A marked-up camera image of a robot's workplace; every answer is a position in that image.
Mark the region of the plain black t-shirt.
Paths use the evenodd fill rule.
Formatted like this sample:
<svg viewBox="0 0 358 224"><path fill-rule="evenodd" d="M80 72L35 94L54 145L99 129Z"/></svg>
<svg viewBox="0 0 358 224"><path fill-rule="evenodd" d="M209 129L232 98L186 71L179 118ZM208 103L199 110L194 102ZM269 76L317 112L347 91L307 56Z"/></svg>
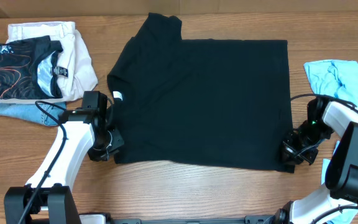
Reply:
<svg viewBox="0 0 358 224"><path fill-rule="evenodd" d="M122 95L118 164L295 170L280 158L293 127L286 40L184 40L179 18L151 13L107 83Z"/></svg>

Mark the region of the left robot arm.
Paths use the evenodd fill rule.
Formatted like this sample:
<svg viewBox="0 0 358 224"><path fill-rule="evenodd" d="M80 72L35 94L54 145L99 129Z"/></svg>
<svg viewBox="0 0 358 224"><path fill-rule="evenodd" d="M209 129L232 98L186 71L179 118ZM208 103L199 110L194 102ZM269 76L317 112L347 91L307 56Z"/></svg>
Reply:
<svg viewBox="0 0 358 224"><path fill-rule="evenodd" d="M63 112L39 169L25 186L11 187L5 194L7 223L112 223L109 213L80 214L71 192L85 156L107 161L114 154L106 118L105 109L90 106Z"/></svg>

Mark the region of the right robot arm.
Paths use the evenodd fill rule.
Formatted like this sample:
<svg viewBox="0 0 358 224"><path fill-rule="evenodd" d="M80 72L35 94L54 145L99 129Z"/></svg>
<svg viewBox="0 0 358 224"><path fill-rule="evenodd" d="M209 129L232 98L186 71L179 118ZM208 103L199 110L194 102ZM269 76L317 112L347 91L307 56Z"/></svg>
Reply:
<svg viewBox="0 0 358 224"><path fill-rule="evenodd" d="M340 143L326 168L324 183L307 197L288 202L269 223L326 223L345 210L358 210L358 110L350 101L312 95L307 119L282 141L287 165L312 164L318 146L332 133Z"/></svg>

